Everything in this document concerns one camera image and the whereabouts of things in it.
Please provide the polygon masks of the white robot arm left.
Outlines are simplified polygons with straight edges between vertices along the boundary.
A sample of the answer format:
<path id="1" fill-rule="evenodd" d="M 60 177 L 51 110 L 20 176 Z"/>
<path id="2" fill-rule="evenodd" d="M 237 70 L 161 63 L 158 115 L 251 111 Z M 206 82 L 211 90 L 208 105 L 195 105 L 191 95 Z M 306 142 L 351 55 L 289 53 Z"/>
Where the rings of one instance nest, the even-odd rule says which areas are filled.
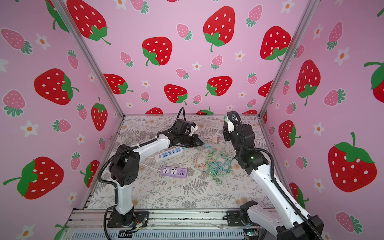
<path id="1" fill-rule="evenodd" d="M 102 166 L 98 174 L 100 183 L 112 185 L 114 188 L 115 204 L 106 210 L 106 213 L 112 212 L 112 222 L 119 227 L 128 227 L 135 222 L 132 185 L 139 175 L 141 160 L 173 146 L 195 148 L 203 145 L 197 134 L 176 135 L 163 131 L 158 132 L 154 139 L 142 144 L 131 147 L 119 146 L 117 152 Z"/>

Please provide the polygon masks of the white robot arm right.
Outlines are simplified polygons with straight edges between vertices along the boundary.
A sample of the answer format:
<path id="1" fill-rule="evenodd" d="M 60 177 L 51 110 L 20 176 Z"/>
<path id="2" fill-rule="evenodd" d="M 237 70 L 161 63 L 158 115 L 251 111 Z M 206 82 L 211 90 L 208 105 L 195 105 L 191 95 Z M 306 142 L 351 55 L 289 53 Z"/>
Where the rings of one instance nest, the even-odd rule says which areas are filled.
<path id="1" fill-rule="evenodd" d="M 276 178 L 271 154 L 251 144 L 255 136 L 252 127 L 225 122 L 223 134 L 225 141 L 232 143 L 239 165 L 262 188 L 278 213 L 273 215 L 250 201 L 241 206 L 243 221 L 261 226 L 278 240 L 322 239 L 323 221 L 310 215 Z"/>

